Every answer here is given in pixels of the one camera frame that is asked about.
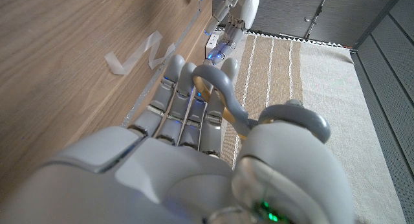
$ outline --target white tape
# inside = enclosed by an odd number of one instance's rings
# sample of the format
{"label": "white tape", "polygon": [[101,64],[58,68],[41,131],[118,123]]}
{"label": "white tape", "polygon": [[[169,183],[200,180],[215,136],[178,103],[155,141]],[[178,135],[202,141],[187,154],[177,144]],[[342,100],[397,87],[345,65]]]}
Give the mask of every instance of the white tape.
{"label": "white tape", "polygon": [[151,69],[154,69],[157,65],[161,64],[164,59],[174,51],[175,46],[174,43],[172,43],[165,54],[164,57],[155,59],[155,54],[158,51],[158,48],[160,47],[162,36],[158,31],[155,31],[152,33],[148,38],[144,40],[144,42],[141,43],[141,45],[136,49],[132,55],[121,65],[118,58],[116,58],[114,52],[110,52],[105,55],[105,60],[108,63],[109,67],[111,68],[112,73],[115,74],[129,74],[133,67],[136,65],[139,59],[141,59],[141,56],[149,49],[151,48],[151,52],[149,53],[148,58],[148,65]]}

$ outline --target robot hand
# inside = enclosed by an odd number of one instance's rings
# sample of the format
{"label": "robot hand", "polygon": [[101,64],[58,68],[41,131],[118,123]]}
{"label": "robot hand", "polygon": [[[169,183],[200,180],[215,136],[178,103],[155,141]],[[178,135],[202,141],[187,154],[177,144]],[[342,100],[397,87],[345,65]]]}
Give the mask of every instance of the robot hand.
{"label": "robot hand", "polygon": [[[218,70],[173,56],[127,129],[97,131],[49,159],[0,204],[0,223],[353,223],[325,119],[298,100],[248,119],[237,70],[231,58]],[[223,118],[243,141],[234,170],[217,159]]]}
{"label": "robot hand", "polygon": [[252,27],[258,6],[259,0],[223,0],[219,5],[204,31],[207,35],[211,34],[230,10],[224,34],[208,55],[214,65],[224,60]]}

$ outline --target gray panel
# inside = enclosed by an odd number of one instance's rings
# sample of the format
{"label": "gray panel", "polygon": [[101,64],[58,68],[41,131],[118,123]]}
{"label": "gray panel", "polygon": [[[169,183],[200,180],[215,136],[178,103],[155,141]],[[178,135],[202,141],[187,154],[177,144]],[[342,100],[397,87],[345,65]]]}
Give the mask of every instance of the gray panel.
{"label": "gray panel", "polygon": [[353,46],[389,0],[326,0],[310,38]]}
{"label": "gray panel", "polygon": [[389,13],[414,40],[414,0],[400,0]]}
{"label": "gray panel", "polygon": [[382,153],[387,162],[388,170],[393,180],[395,190],[400,199],[402,211],[407,223],[414,223],[414,181],[409,172],[409,167],[405,162],[398,142],[394,138],[392,129],[387,123],[387,118],[382,111],[380,103],[376,99],[369,80],[362,69],[361,63],[356,56],[353,56],[355,71],[358,75],[365,101],[367,102],[369,114],[373,121],[378,140],[381,145]]}
{"label": "gray panel", "polygon": [[[213,0],[213,11],[222,0]],[[304,36],[322,0],[260,0],[252,29],[273,34]]]}
{"label": "gray panel", "polygon": [[372,33],[408,95],[414,98],[414,45],[386,16]]}
{"label": "gray panel", "polygon": [[358,49],[358,55],[412,171],[414,169],[414,107],[372,38],[364,41]]}

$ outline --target joint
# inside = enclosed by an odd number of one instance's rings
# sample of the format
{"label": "joint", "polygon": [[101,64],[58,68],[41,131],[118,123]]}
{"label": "joint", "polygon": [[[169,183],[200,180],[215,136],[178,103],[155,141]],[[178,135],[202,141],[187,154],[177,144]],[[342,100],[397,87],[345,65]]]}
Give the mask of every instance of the joint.
{"label": "joint", "polygon": [[166,78],[166,77],[163,77],[161,79],[161,83],[166,85],[169,88],[174,88],[175,87],[175,82],[173,82],[171,80],[168,80],[168,78]]}
{"label": "joint", "polygon": [[182,96],[182,97],[184,97],[184,98],[188,98],[189,96],[190,96],[190,94],[189,93],[187,93],[187,92],[182,92],[181,90],[179,90],[179,89],[177,89],[177,93],[178,93],[178,95],[180,95],[180,96]]}
{"label": "joint", "polygon": [[204,99],[202,98],[201,94],[199,93],[198,95],[195,95],[194,98],[196,99],[196,101],[198,102],[204,102]]}
{"label": "joint", "polygon": [[181,118],[174,117],[173,115],[168,115],[167,118],[168,119],[171,119],[171,120],[176,120],[176,121],[179,121],[180,123],[182,123],[182,119]]}
{"label": "joint", "polygon": [[216,15],[214,15],[214,14],[213,14],[213,18],[214,18],[214,19],[215,19],[218,23],[220,23],[220,22],[221,22],[220,20],[218,20],[218,19],[217,19],[217,16],[216,16]]}
{"label": "joint", "polygon": [[162,142],[164,142],[164,143],[166,143],[166,144],[170,144],[170,145],[175,146],[174,138],[173,137],[170,137],[168,135],[159,135],[157,137],[157,139],[160,140],[160,141],[162,141]]}
{"label": "joint", "polygon": [[156,108],[152,105],[148,105],[147,110],[154,112],[155,114],[159,115],[160,117],[164,116],[164,112],[161,109],[158,109],[158,108]]}
{"label": "joint", "polygon": [[196,145],[194,145],[194,144],[191,144],[191,143],[188,143],[188,142],[184,142],[184,143],[182,143],[181,145],[179,145],[179,146],[187,146],[187,147],[190,147],[191,149],[193,149],[193,150],[199,150],[198,148],[198,146],[196,146]]}
{"label": "joint", "polygon": [[196,127],[196,128],[201,128],[201,123],[194,121],[194,120],[187,120],[186,124],[189,126]]}
{"label": "joint", "polygon": [[222,118],[221,117],[216,117],[214,115],[210,115],[207,114],[206,115],[206,120],[212,124],[221,124]]}
{"label": "joint", "polygon": [[235,43],[235,42],[228,42],[227,43],[227,46],[230,46],[230,48],[232,49],[232,50],[234,50],[236,47],[237,47],[237,44]]}
{"label": "joint", "polygon": [[128,129],[136,130],[139,133],[143,134],[144,137],[147,137],[148,136],[148,131],[145,128],[141,127],[141,126],[130,125],[130,126],[128,126]]}
{"label": "joint", "polygon": [[215,150],[206,150],[206,151],[203,151],[203,153],[205,153],[209,156],[216,156],[216,157],[220,158],[219,152],[217,152]]}

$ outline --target carpet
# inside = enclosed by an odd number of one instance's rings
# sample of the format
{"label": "carpet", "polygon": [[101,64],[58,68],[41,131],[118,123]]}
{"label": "carpet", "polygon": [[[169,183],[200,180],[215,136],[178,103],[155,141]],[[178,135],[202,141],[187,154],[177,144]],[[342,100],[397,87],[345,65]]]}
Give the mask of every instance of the carpet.
{"label": "carpet", "polygon": [[[358,223],[405,223],[347,49],[247,34],[231,57],[240,65],[235,95],[249,118],[295,98],[328,120],[326,146],[345,168]],[[233,166],[242,145],[226,121],[222,130],[221,158]]]}

